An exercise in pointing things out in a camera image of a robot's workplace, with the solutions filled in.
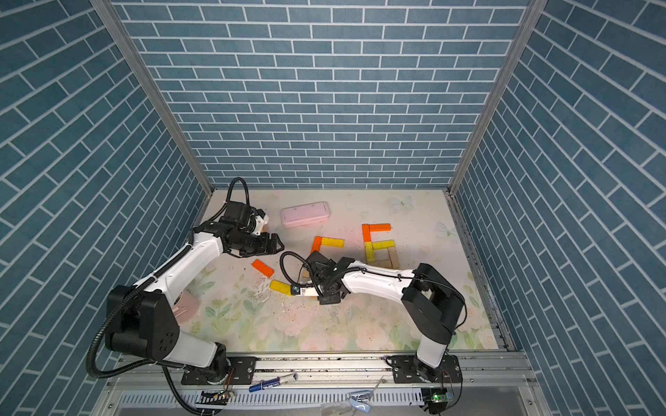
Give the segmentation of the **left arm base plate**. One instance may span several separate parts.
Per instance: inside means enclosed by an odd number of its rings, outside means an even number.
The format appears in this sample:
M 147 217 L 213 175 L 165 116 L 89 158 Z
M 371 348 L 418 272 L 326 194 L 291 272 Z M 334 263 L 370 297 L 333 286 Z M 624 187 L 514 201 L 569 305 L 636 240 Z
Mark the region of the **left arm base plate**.
M 257 358 L 225 356 L 214 359 L 208 367 L 186 366 L 181 384 L 184 386 L 216 386 L 222 384 L 249 386 L 253 383 Z

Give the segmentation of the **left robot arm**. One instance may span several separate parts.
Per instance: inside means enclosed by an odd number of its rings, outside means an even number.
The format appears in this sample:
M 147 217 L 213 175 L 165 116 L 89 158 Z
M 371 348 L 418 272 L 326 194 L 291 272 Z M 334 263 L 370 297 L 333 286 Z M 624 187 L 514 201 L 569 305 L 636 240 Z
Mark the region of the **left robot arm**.
M 265 231 L 268 215 L 247 201 L 231 201 L 193 228 L 185 246 L 131 286 L 115 287 L 107 318 L 88 349 L 86 369 L 110 378 L 148 364 L 182 367 L 206 384 L 225 381 L 231 365 L 224 345 L 180 328 L 173 307 L 187 286 L 222 255 L 254 258 L 284 250 L 277 234 Z

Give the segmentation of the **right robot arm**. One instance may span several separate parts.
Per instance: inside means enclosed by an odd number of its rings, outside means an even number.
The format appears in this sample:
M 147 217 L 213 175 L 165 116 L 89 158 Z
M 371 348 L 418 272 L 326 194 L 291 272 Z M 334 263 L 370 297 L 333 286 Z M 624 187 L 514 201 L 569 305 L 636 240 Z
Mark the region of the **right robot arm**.
M 420 263 L 414 270 L 387 269 L 341 258 L 335 262 L 318 251 L 296 256 L 308 279 L 290 282 L 293 296 L 313 296 L 321 305 L 338 304 L 351 294 L 366 294 L 400 303 L 421 333 L 416 356 L 408 371 L 429 382 L 461 378 L 457 360 L 447 357 L 449 345 L 467 313 L 464 296 L 433 266 Z

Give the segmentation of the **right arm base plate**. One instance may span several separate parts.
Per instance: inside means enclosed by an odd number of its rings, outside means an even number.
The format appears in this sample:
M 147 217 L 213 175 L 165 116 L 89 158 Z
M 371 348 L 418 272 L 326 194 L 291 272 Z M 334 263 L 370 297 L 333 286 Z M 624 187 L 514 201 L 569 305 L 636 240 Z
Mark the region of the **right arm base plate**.
M 438 367 L 430 367 L 416 355 L 390 355 L 384 358 L 390 367 L 394 383 L 460 383 L 463 379 L 461 366 L 455 355 L 444 355 Z

